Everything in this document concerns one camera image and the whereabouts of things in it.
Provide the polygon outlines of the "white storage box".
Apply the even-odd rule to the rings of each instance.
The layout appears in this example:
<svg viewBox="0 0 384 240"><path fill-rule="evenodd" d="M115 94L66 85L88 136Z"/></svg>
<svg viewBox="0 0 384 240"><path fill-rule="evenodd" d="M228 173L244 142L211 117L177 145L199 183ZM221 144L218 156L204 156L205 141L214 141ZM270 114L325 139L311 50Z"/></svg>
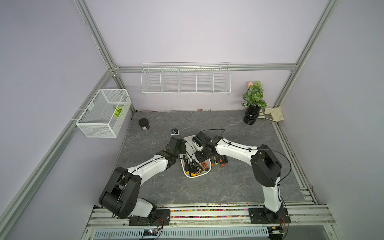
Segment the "white storage box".
<svg viewBox="0 0 384 240"><path fill-rule="evenodd" d="M179 155L184 175L190 179L208 174L213 166L209 158L205 158L203 162L200 162L200 159L198 159L197 153L202 153L203 148L195 143L194 137L195 135L184 138L186 152Z"/></svg>

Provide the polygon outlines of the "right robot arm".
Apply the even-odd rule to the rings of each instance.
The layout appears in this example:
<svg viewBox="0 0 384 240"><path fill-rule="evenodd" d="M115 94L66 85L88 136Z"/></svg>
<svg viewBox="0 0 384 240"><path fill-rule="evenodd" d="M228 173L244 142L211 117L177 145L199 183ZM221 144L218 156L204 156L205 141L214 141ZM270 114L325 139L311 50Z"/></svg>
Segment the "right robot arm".
<svg viewBox="0 0 384 240"><path fill-rule="evenodd" d="M281 214L282 199L279 183L282 164L266 145L250 147L233 143L221 136L213 138L199 132L192 138L197 147L196 158L206 160L210 157L231 157L252 167L256 181L263 186L264 213L266 217L278 219Z"/></svg>

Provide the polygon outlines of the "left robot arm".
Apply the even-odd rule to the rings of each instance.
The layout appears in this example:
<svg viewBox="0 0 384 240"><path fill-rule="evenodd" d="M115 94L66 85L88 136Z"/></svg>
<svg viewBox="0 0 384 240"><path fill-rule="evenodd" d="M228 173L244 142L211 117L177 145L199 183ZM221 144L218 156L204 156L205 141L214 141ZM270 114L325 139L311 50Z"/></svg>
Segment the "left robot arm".
<svg viewBox="0 0 384 240"><path fill-rule="evenodd" d="M167 146L148 161L128 169L116 168L99 197L99 204L120 219L133 216L152 220L157 206L139 198L140 187L172 167L185 153L186 141L172 136Z"/></svg>

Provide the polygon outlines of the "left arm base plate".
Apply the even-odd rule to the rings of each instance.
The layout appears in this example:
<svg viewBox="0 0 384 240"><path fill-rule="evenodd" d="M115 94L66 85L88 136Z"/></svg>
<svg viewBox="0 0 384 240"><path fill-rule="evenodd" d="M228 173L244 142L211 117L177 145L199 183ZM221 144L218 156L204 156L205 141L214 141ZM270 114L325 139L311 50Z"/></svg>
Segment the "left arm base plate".
<svg viewBox="0 0 384 240"><path fill-rule="evenodd" d="M168 226L171 219L171 210L156 209L148 217L130 217L129 226Z"/></svg>

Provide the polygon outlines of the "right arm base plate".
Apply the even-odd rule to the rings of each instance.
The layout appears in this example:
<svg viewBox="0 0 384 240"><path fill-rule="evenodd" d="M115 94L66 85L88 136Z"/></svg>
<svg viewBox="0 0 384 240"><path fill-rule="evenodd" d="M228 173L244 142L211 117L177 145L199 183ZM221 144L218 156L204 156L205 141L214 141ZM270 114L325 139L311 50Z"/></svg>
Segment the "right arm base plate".
<svg viewBox="0 0 384 240"><path fill-rule="evenodd" d="M266 207L249 208L249 216L252 224L290 224L292 222L284 206L281 206L276 213Z"/></svg>

